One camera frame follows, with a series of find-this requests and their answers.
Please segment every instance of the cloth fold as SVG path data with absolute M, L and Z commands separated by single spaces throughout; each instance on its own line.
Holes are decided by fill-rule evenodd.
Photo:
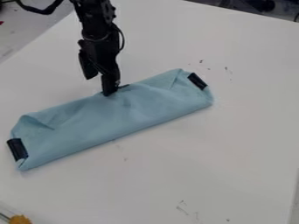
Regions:
M 196 74 L 171 70 L 109 97 L 98 93 L 23 115 L 11 131 L 18 144 L 9 146 L 26 152 L 13 153 L 27 155 L 16 158 L 25 171 L 210 105 L 210 89 Z

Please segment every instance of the yellow object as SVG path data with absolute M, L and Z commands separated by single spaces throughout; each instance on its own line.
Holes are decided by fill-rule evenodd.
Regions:
M 23 215 L 15 215 L 10 218 L 9 224 L 32 224 L 32 222 Z

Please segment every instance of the debris speck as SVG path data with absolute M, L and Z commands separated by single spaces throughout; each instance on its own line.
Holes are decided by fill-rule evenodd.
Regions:
M 198 221 L 198 212 L 195 213 L 195 219 Z
M 182 207 L 177 206 L 176 209 L 185 215 L 189 215 Z
M 183 199 L 179 202 L 179 204 L 183 204 L 183 205 L 187 206 L 187 204 L 184 202 Z
M 3 57 L 6 57 L 7 55 L 11 54 L 12 52 L 13 52 L 13 50 L 12 50 L 12 49 L 9 49 L 8 51 L 4 52 L 4 53 L 2 54 L 2 56 L 3 56 Z

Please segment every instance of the floor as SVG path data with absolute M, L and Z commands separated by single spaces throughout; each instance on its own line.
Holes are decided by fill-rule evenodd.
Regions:
M 23 0 L 24 4 L 44 9 L 53 0 Z M 16 3 L 5 3 L 0 12 L 0 63 L 33 41 L 73 10 L 65 0 L 50 16 L 22 10 Z

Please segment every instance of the white surface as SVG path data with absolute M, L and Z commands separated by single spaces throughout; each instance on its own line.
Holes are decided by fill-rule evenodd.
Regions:
M 5 141 L 17 119 L 100 86 L 81 74 L 72 14 L 0 67 L 0 199 L 35 223 L 287 223 L 299 166 L 298 24 L 177 0 L 114 2 L 127 38 L 122 83 L 182 67 L 210 84 L 215 105 L 16 171 Z
M 44 9 L 53 0 L 24 0 L 24 4 Z M 22 10 L 16 3 L 5 3 L 0 12 L 0 63 L 33 41 L 68 15 L 73 5 L 65 0 L 50 16 Z

